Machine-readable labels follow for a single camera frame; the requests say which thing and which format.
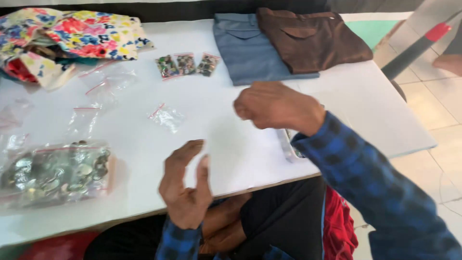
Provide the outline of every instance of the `tile floor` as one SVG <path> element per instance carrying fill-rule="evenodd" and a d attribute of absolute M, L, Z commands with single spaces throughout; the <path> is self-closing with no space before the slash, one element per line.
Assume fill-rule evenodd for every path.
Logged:
<path fill-rule="evenodd" d="M 447 2 L 443 7 L 437 1 L 424 2 L 390 39 L 389 45 L 375 53 L 374 61 L 379 67 L 445 20 L 455 9 L 462 8 L 461 1 L 441 0 Z M 431 66 L 454 38 L 456 30 L 457 26 L 395 79 L 406 94 L 407 104 L 439 145 L 394 158 L 391 163 L 435 200 L 438 214 L 462 243 L 462 78 Z M 356 260 L 372 259 L 368 233 L 374 228 L 364 222 L 356 209 L 352 208 L 351 215 L 359 241 L 353 256 Z"/>

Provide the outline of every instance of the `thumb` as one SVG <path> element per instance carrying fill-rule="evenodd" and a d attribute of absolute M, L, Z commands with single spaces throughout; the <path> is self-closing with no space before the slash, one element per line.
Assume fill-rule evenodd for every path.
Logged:
<path fill-rule="evenodd" d="M 203 200 L 212 197 L 210 193 L 210 188 L 208 185 L 208 164 L 209 164 L 209 157 L 208 155 L 204 155 L 201 161 L 197 165 L 196 169 L 196 177 L 197 177 L 197 185 L 196 185 L 196 194 L 197 199 Z"/>

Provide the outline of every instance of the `black pants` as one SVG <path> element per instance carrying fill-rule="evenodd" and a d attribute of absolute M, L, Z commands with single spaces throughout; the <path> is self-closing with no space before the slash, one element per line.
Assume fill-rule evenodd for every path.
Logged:
<path fill-rule="evenodd" d="M 231 257 L 258 259 L 272 245 L 296 260 L 320 260 L 324 193 L 321 177 L 253 192 L 241 209 L 247 239 Z M 164 222 L 158 215 L 116 225 L 88 246 L 84 259 L 154 259 Z"/>

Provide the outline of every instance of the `colorful floral cloth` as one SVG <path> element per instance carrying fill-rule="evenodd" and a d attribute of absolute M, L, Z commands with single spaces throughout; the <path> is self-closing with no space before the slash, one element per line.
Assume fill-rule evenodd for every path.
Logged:
<path fill-rule="evenodd" d="M 73 65 L 24 49 L 28 44 L 59 45 L 69 58 L 136 60 L 137 50 L 153 47 L 138 18 L 92 11 L 62 12 L 25 8 L 0 17 L 0 68 L 21 81 L 48 89 L 66 82 Z"/>

